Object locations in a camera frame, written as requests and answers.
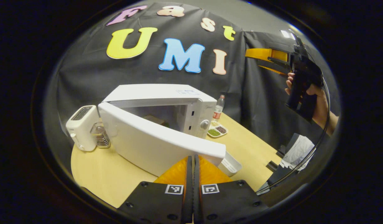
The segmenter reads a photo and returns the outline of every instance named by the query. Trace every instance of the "microwave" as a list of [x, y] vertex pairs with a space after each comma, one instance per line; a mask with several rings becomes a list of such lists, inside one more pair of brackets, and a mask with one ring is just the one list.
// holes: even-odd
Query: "microwave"
[[220, 165], [226, 146], [205, 139], [216, 103], [189, 85], [119, 85], [98, 111], [116, 152], [160, 176], [195, 154]]

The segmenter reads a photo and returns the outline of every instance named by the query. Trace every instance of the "blue letter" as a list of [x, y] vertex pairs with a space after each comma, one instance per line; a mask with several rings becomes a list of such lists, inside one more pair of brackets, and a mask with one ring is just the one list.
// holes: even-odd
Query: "blue letter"
[[164, 55], [164, 61], [159, 65], [161, 70], [173, 70], [175, 67], [172, 64], [172, 59], [175, 59], [176, 66], [178, 70], [181, 70], [187, 61], [189, 63], [185, 67], [187, 72], [200, 73], [200, 59], [201, 54], [205, 50], [205, 47], [201, 44], [193, 44], [185, 52], [182, 46], [182, 43], [178, 39], [167, 38], [164, 40], [164, 43], [167, 44], [167, 50]]

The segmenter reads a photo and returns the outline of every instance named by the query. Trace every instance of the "yellow letter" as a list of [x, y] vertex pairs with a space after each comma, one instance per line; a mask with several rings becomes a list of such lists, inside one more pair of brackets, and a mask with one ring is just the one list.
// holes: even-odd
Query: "yellow letter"
[[185, 9], [180, 6], [165, 6], [162, 10], [158, 11], [157, 14], [160, 16], [176, 16], [181, 17], [184, 16], [183, 11]]
[[232, 37], [232, 34], [236, 34], [236, 32], [233, 30], [233, 27], [231, 26], [223, 26], [224, 32], [223, 35], [226, 37], [226, 39], [230, 41], [234, 41], [234, 37]]
[[209, 18], [203, 18], [203, 22], [201, 23], [201, 27], [204, 29], [213, 32], [215, 30], [215, 22], [210, 20]]
[[151, 35], [157, 31], [154, 27], [140, 28], [141, 36], [139, 37], [138, 44], [135, 47], [125, 49], [123, 44], [128, 34], [133, 32], [133, 29], [117, 30], [112, 35], [113, 38], [107, 47], [107, 56], [114, 59], [131, 58], [142, 54], [149, 44]]
[[226, 52], [214, 49], [216, 54], [215, 68], [212, 70], [218, 75], [225, 75], [226, 70], [224, 69], [224, 57], [227, 55]]

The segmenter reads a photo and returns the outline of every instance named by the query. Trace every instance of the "foam letter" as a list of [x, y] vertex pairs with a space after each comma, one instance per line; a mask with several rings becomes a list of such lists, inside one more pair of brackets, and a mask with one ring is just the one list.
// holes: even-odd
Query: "foam letter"
[[203, 22], [201, 23], [201, 27], [204, 29], [213, 32], [215, 30], [215, 22], [210, 20], [209, 18], [203, 18]]
[[121, 12], [121, 14], [119, 16], [117, 16], [113, 21], [111, 21], [110, 23], [107, 24], [107, 26], [111, 25], [111, 24], [117, 24], [117, 23], [120, 23], [122, 21], [125, 20], [125, 17], [128, 16], [131, 17], [133, 16], [135, 13], [137, 13], [139, 10], [143, 10], [147, 8], [147, 6], [139, 6], [139, 7], [135, 7], [135, 8], [131, 8], [131, 9], [127, 9], [127, 10], [124, 10]]
[[227, 55], [226, 52], [214, 49], [216, 55], [215, 68], [212, 70], [218, 75], [225, 75], [226, 70], [224, 69], [224, 57]]
[[226, 37], [226, 39], [230, 41], [234, 41], [234, 37], [232, 37], [232, 34], [236, 34], [236, 32], [233, 30], [233, 27], [231, 26], [223, 26], [224, 32], [223, 35]]
[[158, 11], [157, 14], [160, 16], [175, 16], [181, 17], [184, 16], [183, 11], [185, 9], [180, 6], [165, 6], [162, 10]]
[[186, 62], [189, 61], [185, 67], [187, 72], [201, 72], [201, 54], [205, 50], [203, 45], [193, 44], [185, 52], [182, 43], [178, 39], [167, 38], [164, 42], [167, 44], [167, 49], [164, 55], [164, 61], [161, 65], [159, 65], [159, 69], [168, 71], [173, 70], [175, 68], [172, 64], [172, 60], [174, 58], [178, 70], [181, 70]]
[[141, 36], [139, 37], [138, 43], [135, 47], [129, 49], [123, 48], [123, 44], [128, 34], [133, 32], [133, 29], [115, 31], [112, 34], [113, 38], [107, 47], [107, 56], [114, 59], [122, 59], [131, 58], [142, 54], [146, 50], [150, 41], [150, 37], [155, 31], [157, 31], [157, 28], [154, 27], [140, 28], [139, 32], [141, 32]]

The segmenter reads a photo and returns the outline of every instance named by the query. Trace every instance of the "cable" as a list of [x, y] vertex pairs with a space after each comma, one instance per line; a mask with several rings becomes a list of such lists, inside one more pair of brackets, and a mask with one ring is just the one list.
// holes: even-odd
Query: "cable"
[[287, 173], [287, 175], [282, 177], [280, 180], [277, 180], [273, 184], [271, 184], [271, 185], [269, 185], [269, 186], [267, 186], [261, 190], [256, 191], [255, 192], [256, 194], [261, 193], [267, 189], [270, 189], [271, 187], [275, 186], [276, 184], [278, 184], [281, 181], [283, 181], [284, 179], [286, 179], [288, 176], [290, 176], [292, 173], [294, 173], [297, 169], [299, 169], [301, 166], [303, 166], [313, 156], [315, 150], [320, 146], [322, 140], [324, 139], [325, 133], [327, 131], [328, 123], [330, 122], [330, 109], [331, 109], [330, 92], [328, 91], [327, 82], [325, 81], [324, 76], [323, 76], [323, 83], [324, 83], [324, 87], [325, 87], [325, 96], [327, 98], [328, 113], [327, 113], [327, 120], [325, 121], [325, 126], [323, 128], [323, 132], [320, 134], [320, 137], [319, 137], [316, 145], [310, 150], [310, 152], [305, 156], [305, 158], [296, 167], [294, 167], [289, 173]]

